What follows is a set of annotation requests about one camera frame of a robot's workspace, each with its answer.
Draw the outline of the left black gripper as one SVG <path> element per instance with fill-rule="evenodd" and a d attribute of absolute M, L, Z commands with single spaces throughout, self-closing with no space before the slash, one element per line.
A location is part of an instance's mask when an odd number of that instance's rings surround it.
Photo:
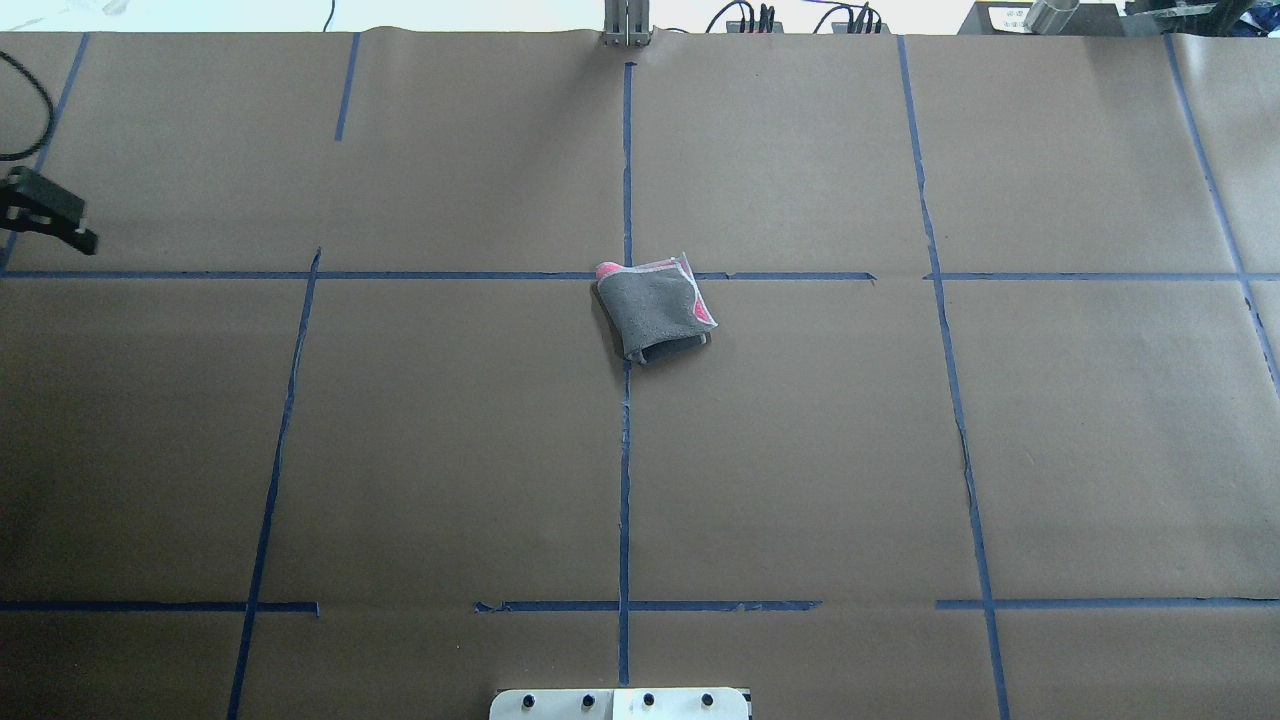
<path fill-rule="evenodd" d="M 1 227 L 58 237 L 76 251 L 93 256 L 99 237 L 84 220 L 86 202 L 29 167 L 13 167 L 1 182 Z"/>

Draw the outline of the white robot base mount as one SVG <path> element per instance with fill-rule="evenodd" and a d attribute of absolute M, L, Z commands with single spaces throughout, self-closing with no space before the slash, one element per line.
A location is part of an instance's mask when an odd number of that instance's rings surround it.
<path fill-rule="evenodd" d="M 751 719 L 750 692 L 732 687 L 508 689 L 489 719 Z"/>

